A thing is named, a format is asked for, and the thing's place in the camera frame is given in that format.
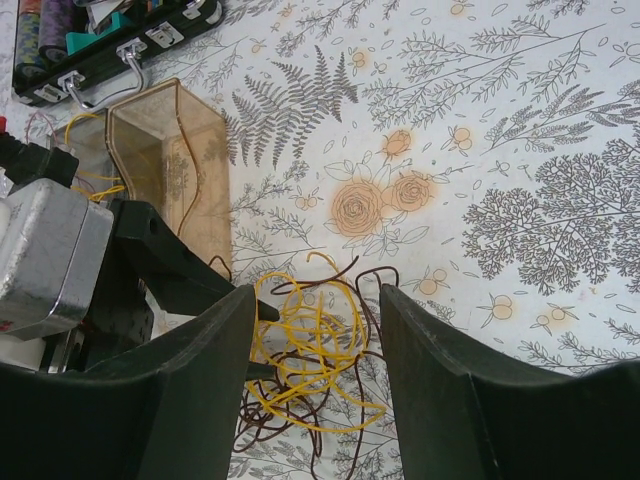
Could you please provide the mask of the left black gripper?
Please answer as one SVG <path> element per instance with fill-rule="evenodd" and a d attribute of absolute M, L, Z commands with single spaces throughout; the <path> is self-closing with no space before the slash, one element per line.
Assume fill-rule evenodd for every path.
<path fill-rule="evenodd" d="M 154 313 L 146 287 L 162 310 L 191 316 L 235 290 L 150 203 L 116 199 L 109 208 L 114 226 L 89 309 L 70 330 L 44 338 L 42 373 L 85 371 L 149 341 Z"/>

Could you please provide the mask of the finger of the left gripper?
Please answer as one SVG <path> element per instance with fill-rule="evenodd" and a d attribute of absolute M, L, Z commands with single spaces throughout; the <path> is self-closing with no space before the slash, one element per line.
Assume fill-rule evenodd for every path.
<path fill-rule="evenodd" d="M 272 380 L 273 366 L 249 361 L 245 372 L 245 381 Z"/>

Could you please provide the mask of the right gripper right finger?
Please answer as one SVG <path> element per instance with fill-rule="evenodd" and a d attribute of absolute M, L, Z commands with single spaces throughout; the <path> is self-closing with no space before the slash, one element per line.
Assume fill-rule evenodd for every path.
<path fill-rule="evenodd" d="M 408 479 L 635 479 L 639 364 L 572 377 L 502 354 L 399 288 L 382 347 Z"/>

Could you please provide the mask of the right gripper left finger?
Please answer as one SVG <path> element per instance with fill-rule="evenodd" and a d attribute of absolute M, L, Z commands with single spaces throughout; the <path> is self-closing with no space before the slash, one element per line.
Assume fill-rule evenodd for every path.
<path fill-rule="evenodd" d="M 249 362 L 255 292 L 84 371 L 1 368 L 5 479 L 223 479 Z"/>

